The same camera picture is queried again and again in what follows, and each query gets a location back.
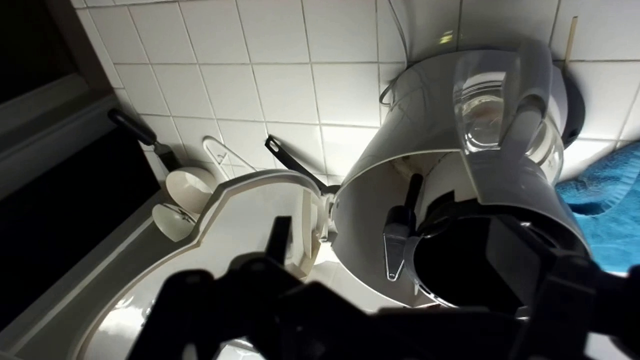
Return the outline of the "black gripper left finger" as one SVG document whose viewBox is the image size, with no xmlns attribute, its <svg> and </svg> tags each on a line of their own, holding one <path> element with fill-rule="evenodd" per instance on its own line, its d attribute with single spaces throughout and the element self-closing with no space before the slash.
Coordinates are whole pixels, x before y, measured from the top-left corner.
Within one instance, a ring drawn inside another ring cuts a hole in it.
<svg viewBox="0 0 640 360">
<path fill-rule="evenodd" d="M 248 340 L 265 360 L 313 360 L 313 341 L 277 316 L 300 286 L 284 267 L 292 218 L 275 216 L 263 249 L 239 253 L 223 276 L 192 267 L 168 276 L 146 320 L 146 360 L 214 360 Z"/>
</svg>

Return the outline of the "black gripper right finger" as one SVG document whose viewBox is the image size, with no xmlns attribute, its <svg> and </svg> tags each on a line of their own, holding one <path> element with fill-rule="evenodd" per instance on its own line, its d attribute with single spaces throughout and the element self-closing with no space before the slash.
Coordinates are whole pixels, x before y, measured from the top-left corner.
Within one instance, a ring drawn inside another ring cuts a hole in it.
<svg viewBox="0 0 640 360">
<path fill-rule="evenodd" d="M 511 360 L 588 360 L 589 333 L 637 357 L 637 267 L 607 273 L 511 216 L 490 220 L 485 257 L 527 308 Z"/>
</svg>

